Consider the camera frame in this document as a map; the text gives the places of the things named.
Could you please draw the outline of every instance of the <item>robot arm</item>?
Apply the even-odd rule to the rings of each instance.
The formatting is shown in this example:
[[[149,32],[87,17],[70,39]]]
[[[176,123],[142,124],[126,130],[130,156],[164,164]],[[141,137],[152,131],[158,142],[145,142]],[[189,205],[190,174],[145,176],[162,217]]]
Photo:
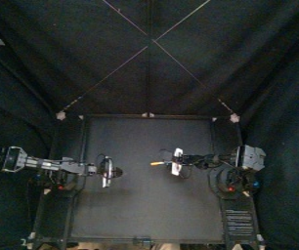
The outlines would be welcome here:
[[[79,163],[67,157],[62,157],[61,160],[39,159],[27,156],[17,146],[3,147],[0,153],[0,172],[17,173],[25,168],[49,177],[57,173],[57,184],[61,184],[59,174],[63,173],[77,176],[101,175],[103,188],[110,186],[112,178],[122,175],[122,170],[113,167],[112,158],[107,156],[103,156],[99,166],[94,167],[93,164]]]

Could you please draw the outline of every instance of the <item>black fabric backdrop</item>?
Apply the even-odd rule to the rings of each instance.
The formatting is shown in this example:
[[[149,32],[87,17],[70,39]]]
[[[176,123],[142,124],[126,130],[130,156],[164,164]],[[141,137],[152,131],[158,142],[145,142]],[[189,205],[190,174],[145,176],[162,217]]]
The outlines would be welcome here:
[[[269,155],[264,235],[299,249],[299,1],[210,0],[192,14],[204,3],[0,1],[0,146],[45,156],[79,96],[67,112],[228,115],[221,99]],[[0,187],[0,243],[29,232],[23,180]]]
[[[246,143],[268,153],[257,195],[260,226],[273,249],[299,249],[299,48],[245,113]]]

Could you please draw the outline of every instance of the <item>black cable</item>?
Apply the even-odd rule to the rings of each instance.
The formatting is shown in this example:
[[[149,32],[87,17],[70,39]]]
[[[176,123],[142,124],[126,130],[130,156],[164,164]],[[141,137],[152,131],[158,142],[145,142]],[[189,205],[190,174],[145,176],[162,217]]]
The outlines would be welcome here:
[[[181,171],[178,172],[178,176],[180,176],[182,179],[189,179],[189,178],[192,177],[193,167],[192,167],[192,166],[186,166],[186,167],[188,167],[188,170],[189,170],[188,176],[186,176],[186,177],[184,177],[184,176],[181,175]]]
[[[99,156],[102,156],[102,157],[105,158],[105,154],[103,154],[103,153],[99,153],[99,154],[97,155],[97,157],[95,157],[95,159],[94,159],[94,164],[95,164],[95,166],[97,166],[97,159],[98,159]]]

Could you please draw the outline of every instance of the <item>wire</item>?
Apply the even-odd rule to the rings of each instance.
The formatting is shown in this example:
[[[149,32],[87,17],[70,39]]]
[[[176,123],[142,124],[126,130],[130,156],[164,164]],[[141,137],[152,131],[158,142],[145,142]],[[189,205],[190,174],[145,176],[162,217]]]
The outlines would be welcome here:
[[[97,155],[97,157],[95,157],[95,159],[94,159],[94,164],[95,164],[95,166],[98,165],[98,164],[97,164],[97,159],[98,159],[99,156],[102,156],[102,157],[105,158],[105,154],[103,154],[103,153],[99,153],[99,154]]]
[[[178,172],[178,176],[182,178],[182,179],[189,179],[192,177],[192,173],[193,173],[193,167],[190,165],[186,166],[188,167],[188,176],[182,176],[181,175],[181,171]]]

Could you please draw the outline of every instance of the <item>black curtain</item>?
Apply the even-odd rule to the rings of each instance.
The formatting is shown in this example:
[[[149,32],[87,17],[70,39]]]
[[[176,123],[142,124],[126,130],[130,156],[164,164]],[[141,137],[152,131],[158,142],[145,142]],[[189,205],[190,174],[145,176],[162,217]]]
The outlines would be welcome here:
[[[299,44],[264,85],[244,116],[246,144],[268,154],[258,173],[260,226],[269,249],[299,249]]]
[[[30,76],[7,47],[0,47],[0,149],[19,146],[33,156],[50,149],[54,118],[33,89]],[[0,173],[0,249],[19,249],[35,212],[37,193],[29,172]]]

